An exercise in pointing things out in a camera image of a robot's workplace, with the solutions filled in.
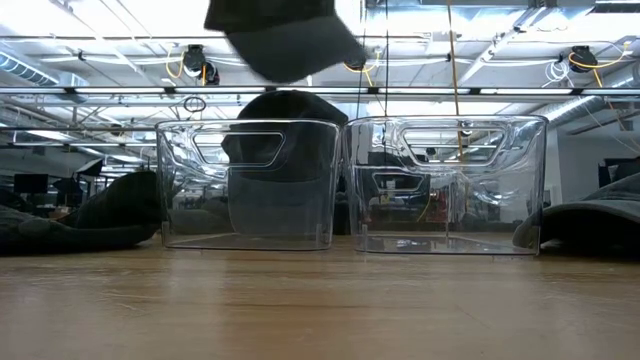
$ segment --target black cap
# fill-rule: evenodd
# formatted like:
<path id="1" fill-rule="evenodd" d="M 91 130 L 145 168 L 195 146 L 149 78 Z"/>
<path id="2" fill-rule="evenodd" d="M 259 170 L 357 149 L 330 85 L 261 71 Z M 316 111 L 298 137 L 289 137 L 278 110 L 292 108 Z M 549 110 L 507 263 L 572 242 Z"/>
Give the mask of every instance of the black cap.
<path id="1" fill-rule="evenodd" d="M 365 56 L 333 0 L 211 0 L 205 28 L 224 31 L 251 69 L 276 83 Z"/>

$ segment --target yellow cable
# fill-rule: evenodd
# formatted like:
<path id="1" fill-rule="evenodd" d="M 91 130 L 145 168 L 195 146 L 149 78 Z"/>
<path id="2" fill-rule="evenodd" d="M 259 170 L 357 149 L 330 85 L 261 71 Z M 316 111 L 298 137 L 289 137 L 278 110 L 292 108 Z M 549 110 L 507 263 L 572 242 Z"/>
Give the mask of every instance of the yellow cable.
<path id="1" fill-rule="evenodd" d="M 602 69 L 602 68 L 609 67 L 611 65 L 615 65 L 615 64 L 619 63 L 620 61 L 622 61 L 622 59 L 625 56 L 625 54 L 624 54 L 625 50 L 627 50 L 627 44 L 624 44 L 624 49 L 622 50 L 622 54 L 620 54 L 620 57 L 617 60 L 614 60 L 614 61 L 612 61 L 610 63 L 606 63 L 606 64 L 603 64 L 603 65 L 587 65 L 587 64 L 579 63 L 579 62 L 573 60 L 573 55 L 575 55 L 576 53 L 569 54 L 569 61 L 571 63 L 576 64 L 576 65 L 578 65 L 580 67 L 583 67 L 585 69 Z"/>
<path id="2" fill-rule="evenodd" d="M 169 76 L 171 76 L 172 78 L 177 79 L 182 75 L 182 68 L 184 66 L 184 51 L 182 52 L 182 55 L 180 55 L 180 70 L 178 71 L 178 75 L 171 72 L 171 69 L 169 68 L 170 58 L 171 58 L 171 49 L 169 49 L 169 51 L 167 52 L 167 62 L 165 63 L 165 67 L 167 68 L 167 74 L 169 74 Z"/>
<path id="3" fill-rule="evenodd" d="M 369 81 L 369 86 L 373 87 L 373 81 L 371 81 L 371 76 L 369 76 L 369 72 L 367 71 L 366 73 L 364 73 L 365 76 L 367 77 L 367 80 Z"/>
<path id="4" fill-rule="evenodd" d="M 593 70 L 593 75 L 596 77 L 596 82 L 598 83 L 598 86 L 600 86 L 601 88 L 604 87 L 602 85 L 602 80 L 600 79 L 600 75 L 598 75 L 598 70 Z M 616 114 L 616 120 L 618 120 L 618 123 L 620 124 L 620 128 L 621 129 L 626 129 L 626 127 L 624 126 L 624 123 L 622 122 L 622 120 L 620 119 L 620 116 L 618 115 L 618 112 L 616 111 L 616 109 L 613 107 L 613 105 L 611 105 L 610 102 L 607 102 L 607 104 L 609 105 L 609 108 L 611 110 L 613 110 L 613 112 Z M 636 147 L 638 147 L 638 149 L 640 149 L 640 144 L 638 144 L 635 140 L 633 140 L 633 138 L 629 138 L 629 140 L 631 140 L 631 142 L 633 143 L 633 145 L 635 145 Z"/>
<path id="5" fill-rule="evenodd" d="M 431 194 L 427 193 L 427 206 L 424 207 L 424 210 L 422 210 L 422 214 L 420 214 L 420 216 L 418 217 L 418 220 L 416 220 L 416 222 L 420 222 L 420 220 L 422 220 L 422 217 L 425 216 L 427 214 L 427 209 L 429 208 L 429 204 L 431 204 Z"/>
<path id="6" fill-rule="evenodd" d="M 593 70 L 593 75 L 596 77 L 596 81 L 598 82 L 598 86 L 604 87 L 604 86 L 602 86 L 602 80 L 600 80 L 600 75 L 598 75 L 598 70 Z"/>
<path id="7" fill-rule="evenodd" d="M 455 46 L 453 45 L 453 20 L 451 18 L 451 5 L 453 5 L 453 0 L 447 0 L 447 13 L 449 15 L 449 47 L 451 48 L 451 66 L 453 67 L 453 97 L 455 99 L 456 115 L 460 116 L 460 104 L 458 102 L 458 71 L 456 69 Z M 462 151 L 462 135 L 460 135 L 460 131 L 458 131 L 458 153 L 460 162 L 462 162 L 462 155 L 464 155 L 464 153 Z"/>
<path id="8" fill-rule="evenodd" d="M 368 68 L 368 69 L 353 70 L 353 69 L 349 68 L 349 67 L 347 66 L 347 64 L 345 64 L 345 63 L 342 63 L 342 65 L 344 65 L 345 69 L 347 69 L 347 70 L 349 70 L 349 71 L 351 71 L 351 72 L 358 73 L 358 74 L 359 74 L 359 73 L 361 73 L 361 72 L 363 72 L 363 73 L 365 73 L 365 74 L 366 74 L 366 73 L 368 73 L 369 71 L 371 71 L 371 70 L 373 70 L 373 69 L 377 68 L 377 67 L 378 67 L 378 65 L 380 65 L 380 64 L 379 64 L 379 62 L 380 62 L 380 53 L 376 53 L 376 63 L 375 63 L 375 64 L 373 64 L 373 65 L 371 65 L 371 67 L 370 67 L 370 68 Z"/>

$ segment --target black cloth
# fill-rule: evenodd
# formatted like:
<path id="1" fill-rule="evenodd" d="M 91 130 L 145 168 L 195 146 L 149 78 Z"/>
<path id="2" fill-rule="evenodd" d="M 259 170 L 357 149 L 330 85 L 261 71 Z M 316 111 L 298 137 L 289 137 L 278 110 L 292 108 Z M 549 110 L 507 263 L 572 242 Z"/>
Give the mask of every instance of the black cloth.
<path id="1" fill-rule="evenodd" d="M 335 156 L 339 155 L 336 130 L 322 122 L 341 127 L 347 123 L 347 115 L 314 94 L 274 91 L 254 99 L 239 118 L 307 119 L 320 123 L 232 126 L 232 132 L 278 132 L 284 139 L 227 136 L 222 142 L 232 165 L 274 161 L 260 171 L 242 167 L 229 171 L 228 205 L 234 228 L 243 233 L 315 232 L 318 224 L 327 223 L 326 211 L 335 206 L 334 216 L 338 217 L 334 217 L 334 232 L 344 234 L 348 228 L 347 202 L 335 201 L 329 193 Z M 343 186 L 338 191 L 344 192 L 344 179 L 338 183 Z"/>
<path id="2" fill-rule="evenodd" d="M 77 229 L 159 225 L 162 213 L 157 182 L 156 173 L 152 171 L 127 174 L 60 222 Z"/>
<path id="3" fill-rule="evenodd" d="M 161 220 L 156 174 L 127 174 L 59 221 L 0 206 L 0 254 L 131 247 L 153 236 Z"/>
<path id="4" fill-rule="evenodd" d="M 514 245 L 528 247 L 535 236 L 534 214 L 518 227 Z M 551 206 L 542 213 L 540 243 L 562 242 L 566 248 L 606 251 L 640 249 L 640 174 L 609 184 L 584 199 Z"/>
<path id="5" fill-rule="evenodd" d="M 74 229 L 0 205 L 0 255 L 67 253 L 132 247 L 149 239 L 156 225 Z"/>
<path id="6" fill-rule="evenodd" d="M 204 27 L 224 31 L 251 69 L 276 83 L 365 57 L 333 0 L 211 0 Z"/>

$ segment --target desk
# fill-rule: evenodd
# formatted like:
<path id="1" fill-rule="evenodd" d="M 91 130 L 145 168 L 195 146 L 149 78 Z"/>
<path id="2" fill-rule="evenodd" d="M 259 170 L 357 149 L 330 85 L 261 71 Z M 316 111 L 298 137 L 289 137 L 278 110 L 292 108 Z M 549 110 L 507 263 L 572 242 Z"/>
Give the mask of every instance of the desk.
<path id="1" fill-rule="evenodd" d="M 638 359 L 640 265 L 164 250 L 0 258 L 0 359 Z"/>

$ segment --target fluorescent light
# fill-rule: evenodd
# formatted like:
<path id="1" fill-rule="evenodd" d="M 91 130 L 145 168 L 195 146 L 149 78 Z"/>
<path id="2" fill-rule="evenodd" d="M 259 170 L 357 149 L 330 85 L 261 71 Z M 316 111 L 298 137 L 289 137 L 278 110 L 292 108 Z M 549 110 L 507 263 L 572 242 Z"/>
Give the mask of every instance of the fluorescent light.
<path id="1" fill-rule="evenodd" d="M 466 95 L 470 92 L 470 89 L 458 89 L 458 94 Z M 431 95 L 453 95 L 455 89 L 452 88 L 412 88 L 412 87 L 397 87 L 397 88 L 380 88 L 382 94 L 431 94 Z"/>
<path id="2" fill-rule="evenodd" d="M 282 90 L 282 91 L 306 91 L 306 92 L 310 92 L 312 94 L 357 94 L 357 93 L 366 93 L 367 89 L 366 88 L 357 88 L 357 87 L 351 87 L 351 88 L 342 88 L 342 87 L 289 87 L 289 86 L 285 86 L 285 87 L 278 87 L 278 90 Z"/>
<path id="3" fill-rule="evenodd" d="M 595 99 L 595 96 L 585 96 L 580 98 L 580 100 L 577 101 L 570 101 L 568 102 L 567 105 L 561 106 L 560 108 L 545 114 L 545 117 L 549 120 L 549 121 L 554 121 L 556 120 L 558 117 L 560 117 L 561 115 L 565 114 L 568 111 L 571 111 L 579 106 L 584 105 L 585 103 L 591 101 L 592 99 Z"/>
<path id="4" fill-rule="evenodd" d="M 111 166 L 105 166 L 102 168 L 102 171 L 107 171 L 110 173 L 132 173 L 136 171 L 136 168 L 137 166 L 135 168 L 114 168 Z"/>
<path id="5" fill-rule="evenodd" d="M 54 142 L 26 142 L 26 143 L 12 143 L 13 146 L 42 146 L 42 147 L 60 147 L 64 146 L 62 143 Z"/>
<path id="6" fill-rule="evenodd" d="M 0 94 L 64 94 L 63 88 L 55 87 L 4 87 Z"/>
<path id="7" fill-rule="evenodd" d="M 40 136 L 40 137 L 51 139 L 51 140 L 64 141 L 64 140 L 72 140 L 73 139 L 73 137 L 71 137 L 69 135 L 62 134 L 62 133 L 57 132 L 57 131 L 31 130 L 31 131 L 27 131 L 27 132 L 29 134 Z"/>
<path id="8" fill-rule="evenodd" d="M 128 155 L 109 155 L 112 158 L 116 159 L 116 160 L 120 160 L 120 161 L 124 161 L 124 162 L 134 162 L 134 163 L 140 163 L 140 162 L 144 162 L 144 160 L 135 157 L 135 156 L 128 156 Z"/>
<path id="9" fill-rule="evenodd" d="M 89 147 L 155 147 L 155 143 L 70 143 L 71 146 L 89 146 Z"/>
<path id="10" fill-rule="evenodd" d="M 100 173 L 100 176 L 105 176 L 105 177 L 121 177 L 124 176 L 126 174 L 122 174 L 122 173 Z"/>
<path id="11" fill-rule="evenodd" d="M 582 95 L 640 95 L 640 89 L 584 89 Z"/>
<path id="12" fill-rule="evenodd" d="M 96 156 L 104 156 L 104 154 L 103 154 L 103 153 L 101 153 L 101 152 L 99 152 L 99 151 L 95 151 L 95 150 L 93 150 L 93 149 L 83 148 L 83 147 L 80 147 L 79 149 L 80 149 L 81 151 L 86 152 L 87 154 L 96 155 Z"/>
<path id="13" fill-rule="evenodd" d="M 158 144 L 156 143 L 123 143 L 120 145 L 124 145 L 126 147 L 156 147 Z"/>
<path id="14" fill-rule="evenodd" d="M 255 94 L 263 93 L 263 87 L 181 87 L 176 88 L 178 94 Z"/>
<path id="15" fill-rule="evenodd" d="M 163 82 L 171 84 L 171 86 L 173 86 L 173 87 L 178 86 L 175 82 L 173 82 L 173 80 L 171 80 L 169 78 L 162 78 L 160 80 L 162 80 Z"/>
<path id="16" fill-rule="evenodd" d="M 164 88 L 157 87 L 118 87 L 118 88 L 98 88 L 85 87 L 76 88 L 78 94 L 162 94 Z"/>
<path id="17" fill-rule="evenodd" d="M 70 143 L 71 146 L 90 146 L 90 147 L 118 147 L 120 144 L 115 143 Z"/>
<path id="18" fill-rule="evenodd" d="M 569 95 L 573 89 L 482 89 L 482 95 Z"/>

